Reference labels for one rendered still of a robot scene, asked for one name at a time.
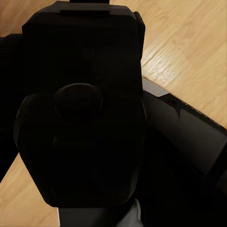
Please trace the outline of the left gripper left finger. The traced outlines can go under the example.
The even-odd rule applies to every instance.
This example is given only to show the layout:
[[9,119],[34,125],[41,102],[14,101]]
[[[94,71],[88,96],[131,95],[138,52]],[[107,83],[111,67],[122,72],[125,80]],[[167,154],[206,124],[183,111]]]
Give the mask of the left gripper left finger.
[[19,153],[13,131],[14,127],[0,131],[0,182]]

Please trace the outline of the digital camera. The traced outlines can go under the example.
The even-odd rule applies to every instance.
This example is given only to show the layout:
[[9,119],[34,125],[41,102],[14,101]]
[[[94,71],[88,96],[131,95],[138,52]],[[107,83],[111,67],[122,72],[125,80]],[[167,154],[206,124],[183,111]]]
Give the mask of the digital camera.
[[139,12],[110,0],[57,0],[22,34],[0,37],[0,131],[47,204],[126,203],[146,134]]

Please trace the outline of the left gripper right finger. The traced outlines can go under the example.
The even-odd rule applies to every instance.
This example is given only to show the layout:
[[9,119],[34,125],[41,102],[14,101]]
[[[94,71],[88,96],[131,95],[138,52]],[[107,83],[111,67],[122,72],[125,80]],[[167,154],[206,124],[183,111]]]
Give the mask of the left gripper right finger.
[[143,150],[160,227],[227,227],[227,196],[163,133],[146,126]]

